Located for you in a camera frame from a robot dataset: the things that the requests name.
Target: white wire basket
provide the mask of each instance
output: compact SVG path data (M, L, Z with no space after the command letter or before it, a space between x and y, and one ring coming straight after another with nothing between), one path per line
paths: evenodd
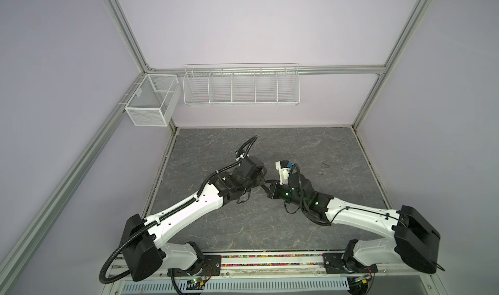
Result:
M186 66L184 102L187 105L297 105L300 102L298 66L252 64L252 67L220 69Z
M168 126L181 93L177 75L147 74L125 110L136 126Z

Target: mesh basket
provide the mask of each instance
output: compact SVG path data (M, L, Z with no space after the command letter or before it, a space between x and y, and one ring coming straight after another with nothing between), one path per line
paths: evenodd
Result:
M168 126L181 93L176 75L147 74L125 110L137 126Z
M298 104L298 68L190 70L184 77L187 105Z

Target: white wall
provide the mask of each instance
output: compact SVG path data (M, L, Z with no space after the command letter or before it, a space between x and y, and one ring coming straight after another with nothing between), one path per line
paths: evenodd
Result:
M169 138L125 116L10 295L97 295L128 217L140 214Z
M119 0L150 67L384 64L416 0Z
M449 294L497 293L499 2L435 0L360 126L388 195L442 236Z
M0 25L3 261L138 71L102 0L0 0Z
M351 125L376 74L302 75L299 105L188 106L180 98L177 126Z

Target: white mesh basket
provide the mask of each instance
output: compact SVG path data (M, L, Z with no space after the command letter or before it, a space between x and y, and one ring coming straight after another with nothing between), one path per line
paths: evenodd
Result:
M298 67L188 70L184 77L187 105L298 104Z
M168 126L181 93L177 75L147 74L125 110L137 126Z

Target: black plastic cover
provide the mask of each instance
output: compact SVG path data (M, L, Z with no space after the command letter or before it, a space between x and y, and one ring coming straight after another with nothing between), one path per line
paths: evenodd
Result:
M128 218L120 242L125 242L131 235L143 227L144 221L140 218L139 214ZM164 256L161 256L160 251L154 245L152 236L147 231L132 241L122 251L122 254L134 281L146 279L158 270L165 256L164 253Z
M409 267L417 271L435 273L440 234L410 206L402 206L397 213L402 215L402 220L397 226L393 226L393 230L400 257Z

